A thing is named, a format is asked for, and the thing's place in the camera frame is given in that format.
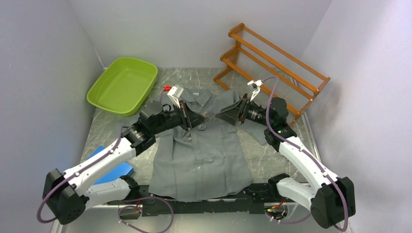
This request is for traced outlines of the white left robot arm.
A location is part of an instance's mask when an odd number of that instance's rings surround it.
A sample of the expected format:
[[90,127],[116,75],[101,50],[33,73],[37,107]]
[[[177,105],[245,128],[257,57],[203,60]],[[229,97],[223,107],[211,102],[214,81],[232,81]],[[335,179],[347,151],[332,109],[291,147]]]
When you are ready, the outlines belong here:
[[148,103],[131,126],[123,126],[117,139],[92,158],[63,172],[51,170],[46,178],[37,220],[62,225],[76,220],[85,210],[115,200],[132,204],[141,199],[140,186],[130,175],[98,184],[117,166],[137,157],[156,142],[156,135],[180,127],[185,131],[206,122],[184,101],[177,104]]

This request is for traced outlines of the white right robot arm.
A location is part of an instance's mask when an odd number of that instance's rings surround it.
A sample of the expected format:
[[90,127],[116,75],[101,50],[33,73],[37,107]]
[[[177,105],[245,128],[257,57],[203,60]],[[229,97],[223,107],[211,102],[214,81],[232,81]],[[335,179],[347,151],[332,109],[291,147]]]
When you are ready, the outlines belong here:
[[271,177],[267,188],[269,199],[291,199],[308,209],[320,227],[335,227],[344,232],[349,217],[356,212],[354,184],[348,177],[340,178],[326,168],[307,150],[287,123],[288,114],[282,98],[274,97],[262,107],[244,95],[238,102],[220,110],[216,117],[234,126],[245,120],[265,125],[267,143],[292,162],[308,182],[302,184],[285,173]]

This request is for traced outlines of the grey button-up shirt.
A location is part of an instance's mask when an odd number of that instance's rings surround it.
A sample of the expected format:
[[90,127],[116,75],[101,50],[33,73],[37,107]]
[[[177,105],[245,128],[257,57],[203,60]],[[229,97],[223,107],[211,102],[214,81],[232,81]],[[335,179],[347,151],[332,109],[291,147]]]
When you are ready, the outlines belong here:
[[[180,96],[191,110],[215,115],[239,99],[235,90],[214,95],[207,89],[187,88]],[[253,182],[238,128],[216,117],[205,125],[205,131],[176,127],[156,136],[150,193],[201,201],[236,194]]]

